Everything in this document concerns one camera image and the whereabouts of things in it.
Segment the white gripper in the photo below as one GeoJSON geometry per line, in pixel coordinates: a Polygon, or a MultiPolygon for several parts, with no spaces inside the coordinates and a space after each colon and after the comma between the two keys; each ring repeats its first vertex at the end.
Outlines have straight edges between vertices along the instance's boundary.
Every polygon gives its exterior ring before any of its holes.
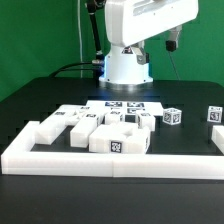
{"type": "Polygon", "coordinates": [[[182,26],[176,26],[170,29],[169,37],[166,40],[166,50],[174,52],[178,48],[179,37],[182,31],[182,26]]]}

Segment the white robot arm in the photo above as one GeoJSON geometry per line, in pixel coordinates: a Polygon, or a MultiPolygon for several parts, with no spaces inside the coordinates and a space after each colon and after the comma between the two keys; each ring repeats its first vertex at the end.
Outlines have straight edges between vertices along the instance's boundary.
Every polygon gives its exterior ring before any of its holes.
{"type": "Polygon", "coordinates": [[[136,88],[153,82],[144,41],[170,31],[166,49],[178,48],[182,25],[197,17],[198,0],[107,0],[105,26],[111,44],[102,86],[136,88]]]}

